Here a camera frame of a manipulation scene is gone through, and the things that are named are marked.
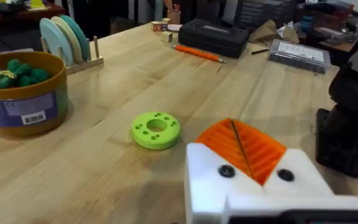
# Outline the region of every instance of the barcode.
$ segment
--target barcode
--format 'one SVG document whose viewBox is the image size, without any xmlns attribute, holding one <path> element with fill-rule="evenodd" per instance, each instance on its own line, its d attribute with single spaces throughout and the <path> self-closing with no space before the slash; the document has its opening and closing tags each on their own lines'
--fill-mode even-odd
<svg viewBox="0 0 358 224">
<path fill-rule="evenodd" d="M 38 123 L 41 121 L 45 121 L 46 117 L 45 117 L 45 112 L 44 111 L 40 111 L 34 114 L 28 114 L 28 115 L 23 115 L 22 116 L 22 121 L 23 124 L 34 124 L 34 123 Z"/>
<path fill-rule="evenodd" d="M 26 123 L 31 123 L 31 122 L 37 122 L 37 121 L 40 121 L 40 120 L 43 120 L 44 119 L 44 116 L 43 115 L 38 115 L 36 117 L 32 117 L 32 118 L 26 118 L 25 119 L 25 122 Z"/>
</svg>

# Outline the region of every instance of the black box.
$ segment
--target black box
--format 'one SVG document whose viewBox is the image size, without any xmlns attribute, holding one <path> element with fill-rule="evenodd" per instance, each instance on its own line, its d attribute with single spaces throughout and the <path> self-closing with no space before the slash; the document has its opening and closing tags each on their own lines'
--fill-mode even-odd
<svg viewBox="0 0 358 224">
<path fill-rule="evenodd" d="M 246 30 L 216 26 L 195 19 L 179 30 L 179 43 L 209 52 L 239 58 L 246 48 L 249 33 Z"/>
</svg>

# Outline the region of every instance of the green ring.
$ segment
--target green ring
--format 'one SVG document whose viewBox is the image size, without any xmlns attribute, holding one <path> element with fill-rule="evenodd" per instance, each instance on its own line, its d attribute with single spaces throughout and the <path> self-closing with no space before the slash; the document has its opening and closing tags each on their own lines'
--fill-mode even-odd
<svg viewBox="0 0 358 224">
<path fill-rule="evenodd" d="M 146 149 L 162 150 L 177 143 L 180 124 L 173 116 L 163 112 L 145 113 L 135 118 L 131 126 L 137 144 Z"/>
</svg>

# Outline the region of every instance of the screw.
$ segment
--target screw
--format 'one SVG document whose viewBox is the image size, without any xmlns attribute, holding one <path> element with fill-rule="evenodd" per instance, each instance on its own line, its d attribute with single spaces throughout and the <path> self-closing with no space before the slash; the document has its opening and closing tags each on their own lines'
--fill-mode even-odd
<svg viewBox="0 0 358 224">
<path fill-rule="evenodd" d="M 236 174 L 234 172 L 234 168 L 230 165 L 222 165 L 219 167 L 218 171 L 222 177 L 227 177 L 227 178 L 234 177 L 234 175 Z"/>
<path fill-rule="evenodd" d="M 279 178 L 287 182 L 292 182 L 295 179 L 293 173 L 286 169 L 280 169 L 279 171 L 277 171 L 277 175 Z"/>
</svg>

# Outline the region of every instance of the yellow container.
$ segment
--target yellow container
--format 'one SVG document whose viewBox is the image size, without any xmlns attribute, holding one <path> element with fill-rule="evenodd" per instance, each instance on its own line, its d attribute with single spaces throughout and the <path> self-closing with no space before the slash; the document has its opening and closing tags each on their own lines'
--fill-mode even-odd
<svg viewBox="0 0 358 224">
<path fill-rule="evenodd" d="M 59 126 L 68 109 L 64 62 L 43 52 L 14 52 L 0 54 L 0 69 L 5 70 L 12 59 L 45 69 L 52 77 L 35 85 L 0 90 L 0 134 L 31 136 Z"/>
</svg>

